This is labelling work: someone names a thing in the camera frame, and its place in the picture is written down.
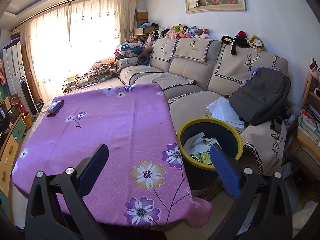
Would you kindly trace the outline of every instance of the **dark gray backpack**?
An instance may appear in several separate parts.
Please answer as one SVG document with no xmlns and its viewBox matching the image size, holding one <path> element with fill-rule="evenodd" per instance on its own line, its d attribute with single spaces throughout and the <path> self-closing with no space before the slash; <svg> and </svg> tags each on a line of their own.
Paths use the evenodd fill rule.
<svg viewBox="0 0 320 240">
<path fill-rule="evenodd" d="M 236 113 L 251 125 L 271 120 L 284 104 L 291 82 L 280 71 L 260 68 L 243 87 L 230 95 Z"/>
</svg>

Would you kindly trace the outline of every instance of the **beige sofa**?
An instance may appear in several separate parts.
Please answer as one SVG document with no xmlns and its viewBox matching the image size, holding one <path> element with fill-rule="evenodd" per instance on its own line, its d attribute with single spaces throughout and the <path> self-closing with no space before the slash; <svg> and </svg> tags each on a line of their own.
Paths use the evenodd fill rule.
<svg viewBox="0 0 320 240">
<path fill-rule="evenodd" d="M 177 131 L 188 120 L 210 117 L 206 106 L 242 86 L 252 67 L 272 66 L 285 75 L 288 72 L 288 61 L 268 52 L 240 47 L 236 55 L 230 51 L 231 45 L 217 40 L 158 39 L 150 54 L 151 66 L 138 65 L 137 58 L 121 59 L 115 65 L 126 85 L 155 82 L 162 87 Z M 286 136 L 284 122 L 280 134 L 269 127 L 266 122 L 241 133 L 245 149 L 254 157 L 241 159 L 264 175 L 280 168 Z"/>
</svg>

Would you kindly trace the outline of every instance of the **floral tablecloth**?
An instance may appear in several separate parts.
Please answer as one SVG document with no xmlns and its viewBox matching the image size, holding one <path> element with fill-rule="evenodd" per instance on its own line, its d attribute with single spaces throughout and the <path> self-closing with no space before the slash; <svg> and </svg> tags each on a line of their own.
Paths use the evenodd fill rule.
<svg viewBox="0 0 320 240">
<path fill-rule="evenodd" d="M 212 205 L 192 197 L 168 102 L 156 83 L 110 87 L 57 97 L 65 105 L 44 117 L 21 152 L 12 181 L 30 193 L 38 171 L 62 173 L 91 156 L 99 144 L 109 160 L 84 202 L 101 223 L 165 225 L 207 222 Z M 61 195 L 62 211 L 68 208 Z"/>
</svg>

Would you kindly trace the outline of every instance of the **green drawer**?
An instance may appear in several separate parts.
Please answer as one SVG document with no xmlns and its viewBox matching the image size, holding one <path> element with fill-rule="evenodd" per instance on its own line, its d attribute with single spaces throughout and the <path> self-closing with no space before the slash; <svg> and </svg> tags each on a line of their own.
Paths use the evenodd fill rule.
<svg viewBox="0 0 320 240">
<path fill-rule="evenodd" d="M 0 199 L 2 202 L 1 207 L 4 213 L 7 215 L 7 217 L 10 220 L 11 218 L 10 218 L 10 212 L 9 212 L 9 198 L 5 194 L 3 194 L 1 190 L 0 190 Z"/>
<path fill-rule="evenodd" d="M 14 138 L 16 137 L 16 142 L 18 144 L 20 144 L 20 142 L 22 140 L 23 133 L 26 130 L 26 128 L 27 127 L 24 124 L 24 121 L 22 120 L 22 118 L 20 118 L 19 121 L 17 122 L 16 126 L 12 130 L 12 136 Z"/>
</svg>

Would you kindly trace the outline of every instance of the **smartphone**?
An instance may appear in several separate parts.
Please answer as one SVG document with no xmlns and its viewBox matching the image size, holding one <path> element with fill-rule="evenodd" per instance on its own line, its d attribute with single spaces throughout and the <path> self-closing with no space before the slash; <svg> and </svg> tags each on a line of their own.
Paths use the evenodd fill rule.
<svg viewBox="0 0 320 240">
<path fill-rule="evenodd" d="M 282 119 L 280 117 L 274 117 L 271 120 L 270 129 L 275 131 L 276 133 L 281 132 Z"/>
</svg>

